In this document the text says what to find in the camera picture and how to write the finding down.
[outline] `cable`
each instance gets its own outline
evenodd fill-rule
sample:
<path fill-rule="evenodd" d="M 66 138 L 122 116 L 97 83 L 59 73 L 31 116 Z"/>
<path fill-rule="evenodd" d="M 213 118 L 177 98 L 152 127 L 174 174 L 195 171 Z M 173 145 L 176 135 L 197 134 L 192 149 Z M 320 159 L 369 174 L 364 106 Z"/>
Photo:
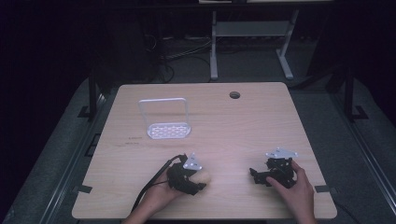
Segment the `cable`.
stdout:
<path fill-rule="evenodd" d="M 165 75 L 160 70 L 160 77 L 159 77 L 160 81 L 162 83 L 169 83 L 175 76 L 175 69 L 172 66 L 168 65 L 167 63 L 160 63 L 160 65 L 163 65 L 165 67 L 166 72 L 168 72 L 168 69 L 171 70 L 171 77 L 169 77 L 168 79 L 165 79 Z"/>
<path fill-rule="evenodd" d="M 162 181 L 162 182 L 159 182 L 159 183 L 152 184 L 151 186 L 163 184 L 163 183 L 166 183 L 166 182 L 168 182 L 168 180 L 165 180 L 165 181 Z"/>
<path fill-rule="evenodd" d="M 203 58 L 200 58 L 200 57 L 198 57 L 198 56 L 186 56 L 186 57 L 183 57 L 183 58 L 185 58 L 185 59 L 188 59 L 188 58 L 199 59 L 199 60 L 201 60 L 202 62 L 206 63 L 208 66 L 210 66 L 210 63 L 209 63 L 207 60 L 205 60 L 205 59 L 203 59 Z"/>
<path fill-rule="evenodd" d="M 336 202 L 336 201 L 334 201 L 334 204 L 335 204 L 336 206 L 340 207 L 341 209 L 343 209 L 344 212 L 346 212 L 357 224 L 361 224 L 361 223 L 358 221 L 358 219 L 357 219 L 355 216 L 353 216 L 353 214 L 352 214 L 351 212 L 349 212 L 343 205 L 341 205 L 340 203 L 338 203 L 338 202 Z"/>
<path fill-rule="evenodd" d="M 235 41 L 235 37 L 231 36 L 231 38 L 224 38 L 221 42 L 219 42 L 217 46 L 218 54 L 235 54 L 241 51 L 245 51 L 248 49 L 248 44 L 246 41 Z"/>
<path fill-rule="evenodd" d="M 146 184 L 146 186 L 143 187 L 142 190 L 140 190 L 139 195 L 137 195 L 136 201 L 134 202 L 134 207 L 132 208 L 131 212 L 133 212 L 136 209 L 136 207 L 139 205 L 140 201 L 142 200 L 143 195 L 146 193 L 146 191 L 149 188 L 151 188 L 154 185 L 153 183 L 155 182 L 155 180 L 157 180 L 157 178 L 169 167 L 172 161 L 174 161 L 177 158 L 181 159 L 181 157 L 182 157 L 181 155 L 177 155 L 171 160 L 167 161 L 163 165 L 163 167 L 161 167 L 161 169 L 157 172 L 157 174 L 155 174 L 155 176 L 150 179 L 150 181 Z"/>
<path fill-rule="evenodd" d="M 174 60 L 174 59 L 181 58 L 183 56 L 187 56 L 187 55 L 190 55 L 190 54 L 193 54 L 193 53 L 198 53 L 198 52 L 200 52 L 200 51 L 202 51 L 204 49 L 207 49 L 210 46 L 211 43 L 212 43 L 212 41 L 209 40 L 206 43 L 204 43 L 203 45 L 201 45 L 199 47 L 196 47 L 194 49 L 189 49 L 189 50 L 186 50 L 184 52 L 180 52 L 180 53 L 177 53 L 177 54 L 174 54 L 174 55 L 162 56 L 162 57 L 160 57 L 160 59 L 163 59 L 163 60 Z"/>
<path fill-rule="evenodd" d="M 146 49 L 146 51 L 152 52 L 155 49 L 155 47 L 157 47 L 157 38 L 155 38 L 154 35 L 145 35 L 145 37 L 150 37 L 153 40 L 153 44 L 152 44 L 153 46 L 150 47 L 149 49 Z"/>

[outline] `table top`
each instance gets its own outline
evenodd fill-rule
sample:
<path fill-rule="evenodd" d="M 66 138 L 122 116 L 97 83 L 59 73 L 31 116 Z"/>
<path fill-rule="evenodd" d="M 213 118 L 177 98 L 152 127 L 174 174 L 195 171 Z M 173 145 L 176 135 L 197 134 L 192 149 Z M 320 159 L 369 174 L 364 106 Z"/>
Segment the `table top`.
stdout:
<path fill-rule="evenodd" d="M 239 92 L 240 98 L 232 99 L 232 91 Z M 175 97 L 188 102 L 191 133 L 182 139 L 151 139 L 138 102 Z M 165 103 L 148 107 L 147 115 L 148 120 L 155 116 L 176 119 Z M 254 184 L 249 173 L 249 168 L 267 171 L 265 153 L 277 147 L 299 154 L 294 159 L 305 168 L 313 186 L 326 185 L 283 83 L 122 86 L 83 181 L 92 191 L 78 194 L 73 217 L 127 217 L 139 191 L 167 160 L 194 152 L 211 174 L 211 182 L 195 196 L 173 201 L 153 218 L 289 218 L 291 214 L 275 190 Z M 329 192 L 315 193 L 315 214 L 317 218 L 336 216 Z"/>

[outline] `gray carpet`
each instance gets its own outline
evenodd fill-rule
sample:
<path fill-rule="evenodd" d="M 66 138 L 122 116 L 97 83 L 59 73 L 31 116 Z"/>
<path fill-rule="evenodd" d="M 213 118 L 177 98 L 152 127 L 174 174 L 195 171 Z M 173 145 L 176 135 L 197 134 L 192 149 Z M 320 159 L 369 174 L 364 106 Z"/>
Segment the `gray carpet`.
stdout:
<path fill-rule="evenodd" d="M 170 40 L 168 48 L 172 51 L 181 51 L 186 47 L 171 42 Z M 219 54 L 217 82 L 281 81 L 292 86 L 305 80 L 304 74 L 315 43 L 295 42 L 290 45 L 287 57 L 291 70 L 295 71 L 294 80 L 286 80 L 282 75 L 275 54 L 277 45 L 277 42 L 271 42 L 259 48 L 249 47 L 254 50 Z M 207 82 L 210 78 L 208 58 L 209 54 L 206 52 L 169 62 L 168 65 L 175 72 L 170 82 Z M 164 67 L 162 70 L 165 76 L 170 75 L 169 70 L 166 72 Z M 332 188 L 332 197 L 338 204 L 337 217 L 321 220 L 319 223 L 354 223 L 352 217 L 360 223 L 396 223 L 396 216 L 368 168 L 360 144 L 355 140 L 350 128 L 353 125 L 359 130 L 383 170 L 389 174 L 389 181 L 396 186 L 395 176 L 392 175 L 396 172 L 393 162 L 396 159 L 395 127 L 359 82 L 355 88 L 355 105 L 361 105 L 369 119 L 357 120 L 355 124 L 350 124 L 340 112 L 339 101 L 342 99 L 342 93 L 327 93 L 324 90 L 326 82 L 327 78 L 323 78 L 304 91 L 290 92 L 324 178 Z M 88 154 L 93 153 L 90 143 L 95 135 L 102 131 L 117 89 L 114 87 L 105 96 L 106 99 L 99 104 L 95 120 L 88 122 L 87 119 L 78 118 L 79 110 L 88 104 L 88 82 L 84 81 L 81 84 L 4 223 L 120 223 L 118 220 L 79 221 L 71 217 L 77 197 L 74 187 L 81 184 L 91 160 L 91 157 L 85 154 L 87 151 Z M 48 208 L 48 205 L 53 203 L 52 196 L 59 200 L 59 203 L 55 203 L 59 206 Z M 268 223 L 295 222 L 270 220 Z"/>

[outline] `black grommet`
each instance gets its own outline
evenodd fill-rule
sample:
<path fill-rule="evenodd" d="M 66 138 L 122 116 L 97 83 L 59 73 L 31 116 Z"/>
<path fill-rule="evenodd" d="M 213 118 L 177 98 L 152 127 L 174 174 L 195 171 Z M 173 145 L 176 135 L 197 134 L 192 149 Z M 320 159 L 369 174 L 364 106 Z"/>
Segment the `black grommet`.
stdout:
<path fill-rule="evenodd" d="M 233 99 L 238 99 L 239 97 L 241 97 L 241 94 L 237 91 L 232 91 L 230 92 L 230 97 Z"/>

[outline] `hand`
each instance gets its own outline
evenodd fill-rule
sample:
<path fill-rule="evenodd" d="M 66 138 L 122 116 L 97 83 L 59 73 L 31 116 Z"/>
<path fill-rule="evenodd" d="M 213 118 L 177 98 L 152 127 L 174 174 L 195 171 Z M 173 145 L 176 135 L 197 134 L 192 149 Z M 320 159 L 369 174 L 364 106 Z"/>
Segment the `hand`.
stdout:
<path fill-rule="evenodd" d="M 283 198 L 298 223 L 317 223 L 314 214 L 314 189 L 308 181 L 305 170 L 297 162 L 292 161 L 291 168 L 297 174 L 297 182 L 290 189 L 286 189 L 270 176 L 266 180 Z"/>
<path fill-rule="evenodd" d="M 167 169 L 157 178 L 154 185 L 146 191 L 140 204 L 122 222 L 123 224 L 144 223 L 151 216 L 163 210 L 175 198 L 185 194 L 176 189 L 171 189 L 168 183 L 164 182 L 168 179 L 166 172 Z"/>

